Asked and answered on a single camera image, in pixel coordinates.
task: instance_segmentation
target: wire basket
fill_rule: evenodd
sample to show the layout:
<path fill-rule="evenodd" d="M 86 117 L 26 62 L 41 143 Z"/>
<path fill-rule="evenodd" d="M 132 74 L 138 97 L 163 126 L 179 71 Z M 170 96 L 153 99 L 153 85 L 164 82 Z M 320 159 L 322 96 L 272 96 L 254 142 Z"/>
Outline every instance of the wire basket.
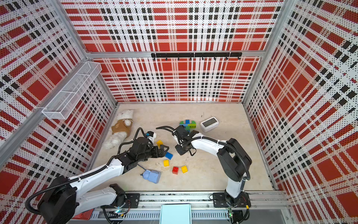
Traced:
<path fill-rule="evenodd" d="M 42 113 L 50 119 L 67 119 L 85 91 L 101 71 L 102 67 L 98 62 L 88 61 L 84 63 L 70 81 L 42 110 Z"/>

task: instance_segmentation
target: red object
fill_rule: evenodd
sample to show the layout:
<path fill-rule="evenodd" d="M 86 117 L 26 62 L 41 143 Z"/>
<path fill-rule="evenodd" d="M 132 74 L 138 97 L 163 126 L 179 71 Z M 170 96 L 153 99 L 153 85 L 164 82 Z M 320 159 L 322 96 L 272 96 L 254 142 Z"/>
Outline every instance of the red object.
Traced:
<path fill-rule="evenodd" d="M 173 167 L 173 171 L 172 171 L 172 172 L 173 172 L 174 174 L 178 174 L 178 170 L 179 170 L 179 168 Z"/>
<path fill-rule="evenodd" d="M 76 215 L 75 217 L 73 217 L 72 219 L 90 220 L 93 210 L 94 209 L 82 212 L 82 213 Z"/>

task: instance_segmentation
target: marble floor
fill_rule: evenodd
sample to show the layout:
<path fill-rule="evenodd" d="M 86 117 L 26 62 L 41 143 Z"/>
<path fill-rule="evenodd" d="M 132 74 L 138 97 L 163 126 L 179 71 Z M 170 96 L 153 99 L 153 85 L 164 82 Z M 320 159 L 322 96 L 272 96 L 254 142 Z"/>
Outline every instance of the marble floor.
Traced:
<path fill-rule="evenodd" d="M 127 109 L 133 109 L 134 113 L 131 134 L 125 139 L 125 142 L 133 138 L 138 127 L 142 127 L 144 132 L 153 131 L 157 133 L 155 142 L 162 140 L 164 145 L 170 147 L 169 152 L 174 155 L 169 160 L 170 166 L 163 166 L 165 157 L 150 158 L 148 161 L 140 162 L 139 164 L 146 169 L 160 171 L 161 178 L 159 183 L 154 184 L 143 179 L 140 174 L 144 170 L 137 166 L 123 175 L 102 183 L 94 190 L 105 188 L 114 183 L 117 183 L 125 191 L 224 190 L 228 177 L 225 175 L 216 156 L 199 149 L 194 156 L 190 156 L 189 153 L 180 156 L 175 150 L 176 143 L 172 135 L 168 131 L 155 129 L 164 125 L 176 128 L 180 121 L 189 119 L 197 123 L 197 131 L 204 133 L 200 128 L 200 122 L 212 116 L 219 120 L 219 126 L 204 134 L 220 140 L 236 139 L 252 159 L 252 165 L 249 169 L 251 180 L 246 182 L 245 190 L 273 190 L 242 104 L 121 104 L 117 112 Z M 130 146 L 123 146 L 122 152 Z M 112 148 L 111 150 L 101 149 L 93 168 L 105 164 L 112 155 L 117 153 L 117 150 L 117 148 Z M 184 165 L 188 168 L 186 173 L 182 173 L 180 169 Z M 179 167 L 178 175 L 172 174 L 173 166 Z"/>

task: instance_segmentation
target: plaid wall panel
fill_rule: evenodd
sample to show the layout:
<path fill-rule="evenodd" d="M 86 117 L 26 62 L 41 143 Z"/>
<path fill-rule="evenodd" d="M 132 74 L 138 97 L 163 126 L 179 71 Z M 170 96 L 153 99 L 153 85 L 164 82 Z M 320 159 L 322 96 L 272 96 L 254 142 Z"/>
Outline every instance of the plaid wall panel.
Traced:
<path fill-rule="evenodd" d="M 358 1 L 292 8 L 247 106 L 301 223 L 358 222 Z"/>
<path fill-rule="evenodd" d="M 0 3 L 0 145 L 82 59 L 48 0 Z"/>
<path fill-rule="evenodd" d="M 25 209 L 26 198 L 60 175 L 83 173 L 112 110 L 95 80 L 67 120 L 39 123 L 0 171 L 0 223 L 45 223 Z"/>
<path fill-rule="evenodd" d="M 61 0 L 90 52 L 263 50 L 283 0 Z"/>
<path fill-rule="evenodd" d="M 101 58 L 102 76 L 118 102 L 240 102 L 258 57 L 237 58 Z"/>

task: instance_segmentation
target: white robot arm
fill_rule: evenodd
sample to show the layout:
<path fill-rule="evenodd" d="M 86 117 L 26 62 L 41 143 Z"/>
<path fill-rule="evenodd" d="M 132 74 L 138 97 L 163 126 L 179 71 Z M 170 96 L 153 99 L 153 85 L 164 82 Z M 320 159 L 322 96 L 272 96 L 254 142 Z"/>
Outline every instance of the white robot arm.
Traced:
<path fill-rule="evenodd" d="M 202 149 L 214 156 L 217 156 L 228 178 L 228 185 L 225 190 L 227 206 L 240 206 L 241 199 L 248 201 L 251 206 L 248 194 L 243 191 L 244 183 L 250 179 L 248 169 L 251 159 L 235 139 L 218 141 L 203 136 L 197 131 L 188 132 L 183 126 L 176 129 L 163 126 L 157 129 L 165 129 L 172 133 L 176 150 L 180 155 L 190 152 L 191 148 Z M 141 130 L 144 137 L 137 138 Z M 122 143 L 119 146 L 118 154 L 112 156 L 107 164 L 95 168 L 78 176 L 65 178 L 60 176 L 54 179 L 51 185 L 42 191 L 30 196 L 25 207 L 32 213 L 42 215 L 47 224 L 65 224 L 72 217 L 89 209 L 112 205 L 122 207 L 127 199 L 125 191 L 117 184 L 112 184 L 105 189 L 88 192 L 99 184 L 128 172 L 137 166 L 138 162 L 148 158 L 164 157 L 169 147 L 161 145 L 153 146 L 156 134 L 154 132 L 144 133 L 139 128 L 135 137 L 130 142 Z M 133 144 L 129 150 L 121 153 L 120 149 L 125 144 Z M 31 200 L 38 195 L 44 194 L 38 204 L 38 210 L 31 206 Z"/>
<path fill-rule="evenodd" d="M 201 149 L 217 156 L 224 169 L 225 174 L 229 177 L 225 190 L 225 200 L 228 205 L 236 207 L 240 205 L 240 199 L 245 198 L 249 201 L 247 193 L 243 192 L 245 181 L 250 179 L 249 167 L 252 163 L 251 158 L 233 138 L 228 141 L 215 140 L 204 136 L 198 131 L 188 132 L 184 126 L 177 128 L 162 126 L 156 129 L 164 129 L 172 133 L 176 145 L 176 150 L 180 155 L 189 153 L 193 156 L 190 149 Z"/>
<path fill-rule="evenodd" d="M 144 137 L 137 138 L 139 131 Z M 118 149 L 119 153 L 112 156 L 105 165 L 78 176 L 55 178 L 47 189 L 38 191 L 27 198 L 25 207 L 32 213 L 42 215 L 47 224 L 65 224 L 77 214 L 103 205 L 122 207 L 127 199 L 125 191 L 117 184 L 98 191 L 88 191 L 113 177 L 130 171 L 140 161 L 164 157 L 169 147 L 153 146 L 155 137 L 154 132 L 144 133 L 142 128 L 139 128 L 134 139 L 122 143 Z M 133 145 L 129 150 L 120 153 L 121 147 L 125 144 Z M 31 200 L 42 194 L 44 195 L 37 210 L 32 207 Z"/>

